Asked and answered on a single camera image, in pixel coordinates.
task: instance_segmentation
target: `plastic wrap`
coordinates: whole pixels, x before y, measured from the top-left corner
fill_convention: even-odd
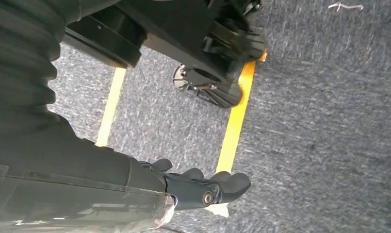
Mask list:
[[[6,176],[0,165],[0,233],[128,233],[168,223],[167,193],[36,172]]]

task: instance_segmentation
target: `mechanical arm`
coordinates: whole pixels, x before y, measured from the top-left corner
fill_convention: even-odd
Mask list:
[[[145,45],[183,64],[179,90],[222,108],[242,92],[231,62],[257,59],[265,40],[245,17],[255,0],[0,0],[0,232],[130,232],[159,227],[175,210],[236,200],[242,173],[206,179],[168,173],[170,161],[133,157],[75,136],[47,109],[61,41],[115,67]]]

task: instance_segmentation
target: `yellow floor line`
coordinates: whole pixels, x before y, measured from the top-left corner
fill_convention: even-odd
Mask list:
[[[241,98],[240,103],[231,109],[216,172],[231,172],[233,167],[235,152],[237,150],[238,140],[240,139],[240,132],[243,126],[245,110],[247,108],[248,98],[250,97],[255,66],[256,62],[246,63],[238,80],[238,84],[243,91],[243,97]]]
[[[121,87],[123,86],[126,69],[116,68],[114,72],[113,82],[111,83],[110,93],[108,94],[107,104],[104,110],[101,126],[98,131],[96,145],[105,147],[108,143],[108,137],[111,132],[111,125],[113,124],[115,110],[120,99]]]

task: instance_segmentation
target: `wheel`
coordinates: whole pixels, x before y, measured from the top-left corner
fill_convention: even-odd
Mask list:
[[[202,85],[194,85],[188,82],[186,78],[191,80],[210,80]],[[218,78],[208,72],[188,69],[184,65],[180,65],[173,76],[173,84],[176,89],[187,92],[202,100],[208,101],[220,108],[231,108],[236,106],[243,96],[240,86],[232,81],[218,82]]]

